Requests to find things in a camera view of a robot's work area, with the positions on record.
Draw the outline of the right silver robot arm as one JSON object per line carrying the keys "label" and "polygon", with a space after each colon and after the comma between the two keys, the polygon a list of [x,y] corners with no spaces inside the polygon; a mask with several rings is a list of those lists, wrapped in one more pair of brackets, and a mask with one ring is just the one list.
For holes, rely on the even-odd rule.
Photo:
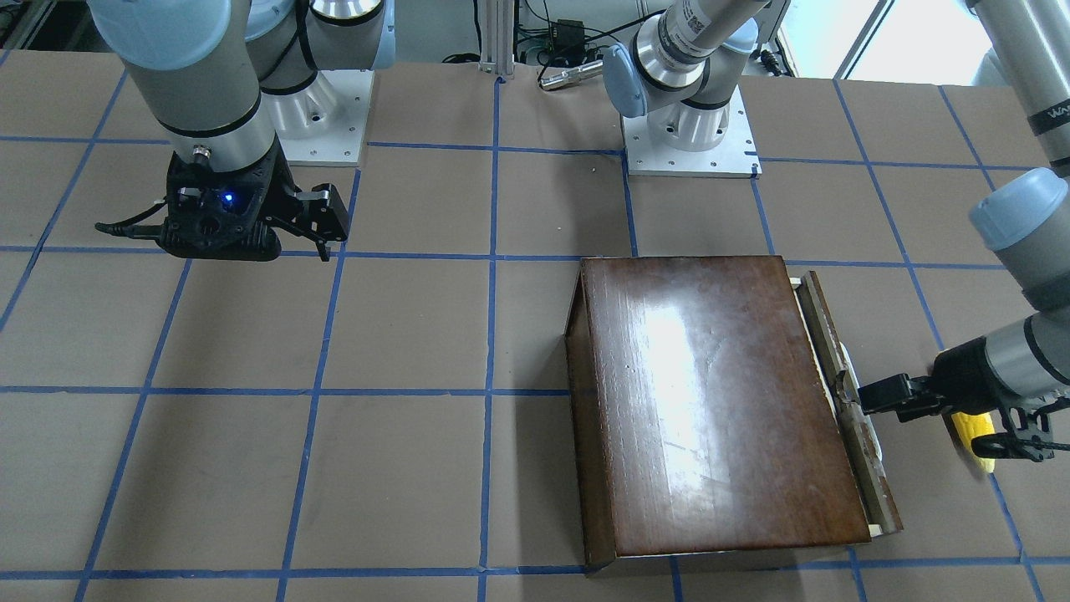
{"label": "right silver robot arm", "polygon": [[92,1],[100,35],[120,57],[173,148],[160,226],[140,217],[100,232],[151,240],[169,254],[218,262],[271,262],[278,230],[328,244],[348,240],[351,217],[335,186],[300,191],[268,114],[261,76],[247,49],[278,30],[268,53],[286,59],[311,37],[311,7],[299,1]]}

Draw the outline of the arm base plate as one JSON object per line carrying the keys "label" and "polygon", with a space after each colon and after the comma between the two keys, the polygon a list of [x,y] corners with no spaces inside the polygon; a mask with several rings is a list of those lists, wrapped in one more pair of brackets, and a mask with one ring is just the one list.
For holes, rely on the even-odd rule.
{"label": "arm base plate", "polygon": [[628,171],[638,176],[756,177],[763,172],[742,89],[727,105],[683,103],[622,119]]}
{"label": "arm base plate", "polygon": [[264,106],[289,164],[358,167],[372,88],[374,71],[321,71],[297,92],[264,92]]}

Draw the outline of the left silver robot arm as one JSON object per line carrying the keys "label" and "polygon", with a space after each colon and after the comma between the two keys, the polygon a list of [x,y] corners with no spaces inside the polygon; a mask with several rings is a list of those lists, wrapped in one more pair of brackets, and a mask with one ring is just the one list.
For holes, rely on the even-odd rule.
{"label": "left silver robot arm", "polygon": [[[730,43],[754,44],[759,1],[676,1],[605,56],[603,84],[621,115],[681,102],[718,110],[739,70],[710,62]],[[928,377],[895,375],[859,392],[867,414],[985,414],[1067,389],[1067,3],[970,1],[1048,166],[970,209],[970,223],[1021,287],[1033,314],[941,352]]]}

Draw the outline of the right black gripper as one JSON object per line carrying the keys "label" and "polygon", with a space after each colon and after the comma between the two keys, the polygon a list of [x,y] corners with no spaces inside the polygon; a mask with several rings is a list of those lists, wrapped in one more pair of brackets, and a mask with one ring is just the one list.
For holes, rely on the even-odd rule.
{"label": "right black gripper", "polygon": [[282,146],[236,171],[214,171],[210,159],[184,161],[172,153],[167,168],[168,243],[235,243],[260,227],[279,227],[314,240],[321,262],[331,242],[347,241],[350,214],[334,184],[299,191]]}

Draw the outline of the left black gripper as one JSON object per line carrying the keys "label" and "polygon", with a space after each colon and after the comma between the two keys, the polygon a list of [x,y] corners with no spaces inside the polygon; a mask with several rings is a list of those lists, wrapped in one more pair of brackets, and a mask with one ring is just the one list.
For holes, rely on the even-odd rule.
{"label": "left black gripper", "polygon": [[956,412],[981,415],[994,411],[1000,385],[987,359],[985,344],[987,338],[975,338],[941,351],[930,379],[898,374],[861,386],[861,411],[866,416],[891,412],[899,422]]}

